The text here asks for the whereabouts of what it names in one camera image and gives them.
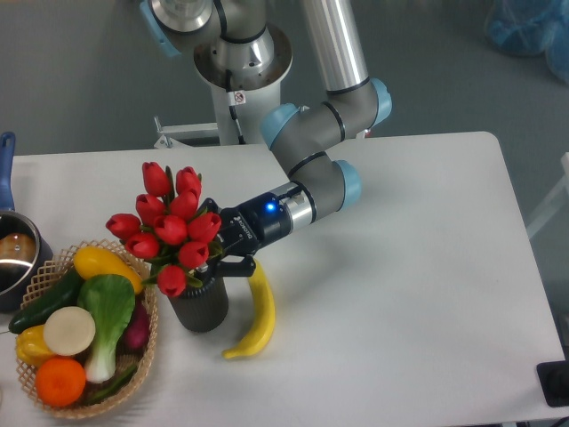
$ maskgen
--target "green cucumber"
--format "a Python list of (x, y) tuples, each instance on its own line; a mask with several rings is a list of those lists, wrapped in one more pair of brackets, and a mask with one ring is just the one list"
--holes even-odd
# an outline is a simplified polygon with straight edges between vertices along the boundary
[(95, 405), (101, 403), (104, 399), (109, 398), (118, 393), (120, 389), (123, 388), (129, 381), (131, 381), (132, 376), (136, 373), (138, 369), (136, 363), (127, 367), (121, 374), (119, 374), (108, 387), (94, 392), (83, 402), (86, 407), (90, 405)]
[(43, 325), (56, 310), (75, 305), (83, 283), (84, 280), (72, 267), (42, 296), (17, 312), (8, 329), (13, 334), (21, 334), (29, 327)]

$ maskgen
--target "banana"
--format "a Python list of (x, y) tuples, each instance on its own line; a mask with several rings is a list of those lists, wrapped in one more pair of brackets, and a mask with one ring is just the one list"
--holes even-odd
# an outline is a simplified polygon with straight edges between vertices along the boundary
[(253, 356), (268, 344), (275, 329), (275, 299), (270, 289), (267, 276), (258, 260), (255, 272), (249, 278), (249, 287), (255, 309), (255, 320), (249, 332), (233, 348), (224, 350), (221, 355), (225, 359)]

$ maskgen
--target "wicker basket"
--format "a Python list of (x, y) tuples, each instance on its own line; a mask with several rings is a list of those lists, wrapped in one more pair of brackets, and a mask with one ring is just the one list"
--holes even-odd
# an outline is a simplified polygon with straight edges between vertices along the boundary
[[(71, 246), (69, 249), (61, 251), (61, 254), (54, 256), (52, 261), (48, 261), (43, 267), (40, 267), (37, 274), (32, 278), (31, 284), (28, 286), (28, 290), (24, 296), (21, 307), (26, 307), (36, 298), (41, 296), (53, 284), (55, 284), (59, 278), (63, 276), (63, 274), (65, 274), (71, 267), (73, 256), (77, 250), (84, 246), (105, 247), (120, 256), (123, 261), (125, 261), (128, 265), (131, 266), (133, 270), (139, 273), (142, 278), (148, 277), (148, 266), (146, 263), (143, 260), (139, 260), (138, 258), (135, 258), (132, 255), (128, 254), (124, 250), (123, 246), (117, 242), (109, 242), (107, 240), (81, 242), (81, 244), (78, 246)], [(130, 398), (147, 377), (150, 365), (152, 364), (152, 359), (154, 358), (154, 350), (156, 347), (158, 311), (156, 291), (154, 288), (147, 288), (144, 290), (142, 303), (146, 308), (148, 315), (150, 316), (150, 338), (148, 340), (148, 344), (139, 353), (132, 353), (131, 351), (128, 351), (120, 342), (116, 347), (117, 374), (121, 373), (132, 363), (138, 363), (138, 369), (130, 382), (128, 382), (121, 390), (119, 390), (117, 394), (106, 398), (101, 403), (86, 407), (81, 405), (82, 399), (88, 397), (91, 393), (99, 390), (101, 387), (106, 386), (105, 383), (87, 383), (84, 395), (81, 399), (78, 400), (78, 403), (64, 408), (50, 407), (48, 405), (45, 405), (37, 396), (35, 386), (36, 368), (31, 367), (28, 364), (17, 359), (17, 373), (18, 379), (21, 383), (21, 388), (34, 402), (34, 405), (36, 407), (40, 407), (45, 412), (55, 417), (77, 420), (103, 414)]]

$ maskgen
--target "black vase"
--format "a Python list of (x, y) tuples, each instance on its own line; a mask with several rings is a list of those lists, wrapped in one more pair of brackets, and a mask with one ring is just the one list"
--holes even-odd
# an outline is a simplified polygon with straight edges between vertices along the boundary
[(180, 323), (192, 332), (209, 332), (228, 314), (223, 277), (209, 277), (202, 287), (188, 286), (179, 296), (168, 299)]

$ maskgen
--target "yellow pepper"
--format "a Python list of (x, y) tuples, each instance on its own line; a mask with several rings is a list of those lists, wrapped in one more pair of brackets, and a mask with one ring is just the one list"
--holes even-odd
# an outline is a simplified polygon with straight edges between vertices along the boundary
[(16, 337), (16, 355), (18, 359), (40, 367), (46, 360), (55, 356), (45, 344), (44, 325), (32, 326)]
[(85, 246), (73, 257), (73, 265), (79, 276), (88, 280), (100, 274), (117, 274), (128, 278), (135, 294), (144, 289), (142, 279), (117, 254), (98, 246)]

